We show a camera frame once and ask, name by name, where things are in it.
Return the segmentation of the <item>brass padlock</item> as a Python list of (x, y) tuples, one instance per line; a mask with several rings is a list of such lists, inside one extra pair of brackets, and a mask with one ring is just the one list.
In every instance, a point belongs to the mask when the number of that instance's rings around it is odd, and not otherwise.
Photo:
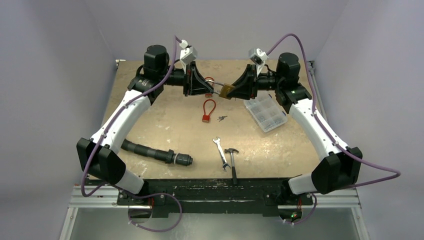
[(219, 97), (227, 99), (227, 100), (232, 99), (232, 97), (228, 96), (228, 94), (235, 88), (233, 85), (227, 84), (227, 83), (217, 82), (211, 77), (206, 77), (205, 81), (212, 83), (213, 85), (221, 86), (221, 90), (218, 93)]

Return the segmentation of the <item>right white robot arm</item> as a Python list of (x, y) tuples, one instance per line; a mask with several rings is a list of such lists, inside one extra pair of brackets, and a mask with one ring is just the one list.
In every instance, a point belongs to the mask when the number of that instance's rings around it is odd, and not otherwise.
[(249, 55), (252, 64), (226, 94), (228, 98), (254, 99), (258, 91), (271, 90), (285, 112), (303, 128), (320, 158), (316, 168), (284, 180), (280, 196), (288, 204), (294, 203), (304, 193), (327, 194), (352, 187), (358, 180), (363, 155), (358, 147), (349, 147), (337, 137), (317, 108), (313, 97), (299, 82), (301, 64), (297, 55), (280, 54), (275, 70), (262, 73), (268, 56), (260, 49)]

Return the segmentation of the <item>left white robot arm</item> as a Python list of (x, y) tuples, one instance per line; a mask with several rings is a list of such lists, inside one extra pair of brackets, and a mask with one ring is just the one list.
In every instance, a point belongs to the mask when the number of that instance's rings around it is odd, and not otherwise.
[(144, 54), (144, 63), (130, 81), (124, 97), (109, 119), (89, 139), (76, 145), (83, 176), (88, 174), (129, 192), (138, 205), (149, 199), (148, 182), (131, 172), (118, 153), (130, 130), (140, 116), (154, 103), (164, 85), (182, 86), (185, 96), (213, 93), (213, 87), (197, 70), (197, 50), (185, 43), (175, 68), (176, 52), (169, 54), (162, 45), (151, 45)]

